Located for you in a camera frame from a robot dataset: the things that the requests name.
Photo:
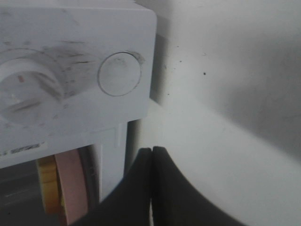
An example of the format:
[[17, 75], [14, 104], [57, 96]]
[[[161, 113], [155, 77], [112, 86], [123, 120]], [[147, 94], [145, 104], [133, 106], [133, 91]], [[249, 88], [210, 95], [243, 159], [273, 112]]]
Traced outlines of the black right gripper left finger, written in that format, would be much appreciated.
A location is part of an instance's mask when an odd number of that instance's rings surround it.
[[141, 148], [128, 173], [101, 203], [77, 221], [79, 226], [148, 226], [151, 201], [150, 148]]

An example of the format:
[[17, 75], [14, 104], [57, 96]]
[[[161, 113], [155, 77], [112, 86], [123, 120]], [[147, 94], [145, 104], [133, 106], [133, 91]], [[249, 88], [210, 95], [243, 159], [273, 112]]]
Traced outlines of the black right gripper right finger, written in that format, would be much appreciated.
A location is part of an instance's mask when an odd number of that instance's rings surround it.
[[180, 172], [167, 150], [152, 150], [152, 213], [156, 226], [240, 226]]

